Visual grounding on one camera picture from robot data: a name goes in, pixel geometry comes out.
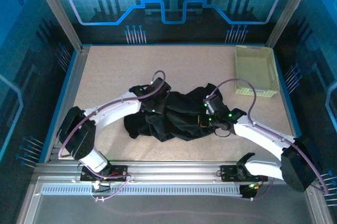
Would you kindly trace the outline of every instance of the white arm segment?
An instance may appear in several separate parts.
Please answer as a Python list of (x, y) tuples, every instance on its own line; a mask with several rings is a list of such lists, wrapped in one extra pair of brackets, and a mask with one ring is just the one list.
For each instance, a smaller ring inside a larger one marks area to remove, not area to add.
[[(291, 142), (294, 141), (293, 136), (285, 135), (283, 133), (277, 132), (274, 129), (271, 129), (263, 124), (257, 123), (254, 121), (255, 124), (274, 132), (283, 138)], [(247, 116), (242, 116), (237, 120), (237, 123), (234, 124), (235, 133), (238, 136), (244, 137), (254, 143), (260, 145), (262, 148), (271, 152), (278, 160), (281, 160), (281, 154), (283, 153), (283, 148), (289, 148), (290, 145), (286, 144), (285, 142), (281, 141), (277, 137), (266, 133), (265, 131), (254, 127), (248, 120)]]
[[(137, 96), (134, 93), (127, 92), (126, 94), (122, 95), (121, 97), (115, 100), (131, 98), (131, 97), (136, 98)], [(86, 109), (84, 111), (84, 115), (87, 116), (91, 114), (93, 111), (97, 110), (101, 106)], [(112, 106), (109, 106), (103, 109), (102, 111), (100, 111), (97, 115), (91, 117), (90, 120), (94, 120), (95, 125), (96, 125), (95, 138), (97, 138), (102, 128), (104, 128), (105, 126), (109, 125), (110, 123), (113, 123), (114, 121), (120, 118), (123, 118), (124, 116), (135, 114), (136, 112), (140, 110), (140, 107), (141, 107), (141, 102), (138, 99), (124, 101), (122, 103), (117, 103)], [(106, 160), (106, 158), (95, 147), (87, 156), (80, 159), (80, 161), (84, 163), (85, 166), (90, 167), (94, 172), (100, 172), (108, 164), (108, 161)]]
[(276, 158), (254, 155), (247, 160), (245, 167), (254, 176), (266, 176), (283, 180), (280, 170), (281, 162)]
[[(114, 100), (120, 100), (120, 99), (126, 99), (126, 98), (137, 98), (137, 96), (134, 93), (127, 92), (121, 97), (114, 99)], [(141, 108), (141, 102), (136, 100), (129, 100), (124, 101), (122, 103), (117, 103), (112, 106), (109, 106), (102, 111), (100, 111), (97, 115), (91, 117), (90, 120), (95, 121), (96, 125), (96, 136), (100, 133), (102, 128), (109, 125), (110, 123), (113, 123), (114, 121), (117, 121), (120, 118), (123, 118), (124, 116), (131, 115), (137, 113)], [(97, 110), (98, 108), (102, 107), (103, 105), (96, 106), (93, 108), (88, 108), (84, 111), (84, 115), (89, 115), (93, 111)]]

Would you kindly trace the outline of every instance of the yellow plastic basket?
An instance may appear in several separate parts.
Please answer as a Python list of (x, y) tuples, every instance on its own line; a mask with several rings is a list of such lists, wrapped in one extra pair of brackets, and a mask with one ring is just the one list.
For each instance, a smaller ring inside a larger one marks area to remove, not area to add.
[[(272, 97), (280, 90), (274, 51), (267, 47), (236, 46), (235, 77), (249, 81), (262, 97)], [(248, 84), (237, 81), (235, 93), (254, 95)]]

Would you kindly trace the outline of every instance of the beige tabletop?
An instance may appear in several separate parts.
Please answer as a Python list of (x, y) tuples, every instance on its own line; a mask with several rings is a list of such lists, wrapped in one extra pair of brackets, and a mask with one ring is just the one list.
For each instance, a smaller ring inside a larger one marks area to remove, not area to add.
[[(119, 97), (135, 85), (149, 84), (153, 73), (166, 72), (172, 91), (188, 93), (207, 83), (219, 84), (234, 77), (233, 46), (92, 46), (77, 92), (75, 106), (101, 105)], [(234, 83), (221, 87), (229, 109), (247, 111), (253, 97), (236, 95)], [(291, 134), (280, 93), (258, 97), (252, 111), (257, 121)], [(120, 119), (103, 129), (96, 148), (110, 160), (221, 160), (236, 161), (248, 152), (272, 156), (255, 143), (235, 135), (214, 134), (192, 141), (154, 137), (129, 137)]]

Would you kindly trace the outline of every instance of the black garment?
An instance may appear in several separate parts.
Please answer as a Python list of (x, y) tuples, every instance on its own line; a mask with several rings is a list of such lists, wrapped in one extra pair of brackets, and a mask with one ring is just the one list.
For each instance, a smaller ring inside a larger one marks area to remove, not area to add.
[(214, 133), (214, 128), (201, 128), (198, 115), (205, 114), (203, 99), (215, 86), (198, 87), (188, 94), (172, 91), (167, 97), (166, 109), (163, 114), (138, 112), (124, 117), (124, 127), (131, 138), (138, 135), (154, 136), (164, 142), (174, 137), (190, 141)]

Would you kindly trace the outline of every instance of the black cloth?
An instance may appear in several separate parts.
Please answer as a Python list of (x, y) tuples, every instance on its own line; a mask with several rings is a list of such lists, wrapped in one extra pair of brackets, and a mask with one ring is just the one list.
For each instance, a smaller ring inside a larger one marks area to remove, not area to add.
[(138, 112), (124, 117), (124, 127), (131, 138), (154, 136), (164, 142), (174, 137), (190, 141), (214, 133), (214, 128), (201, 128), (198, 116), (206, 113), (203, 99), (216, 87), (209, 84), (198, 87), (188, 94), (177, 91), (169, 93), (165, 111), (162, 114), (148, 111)]

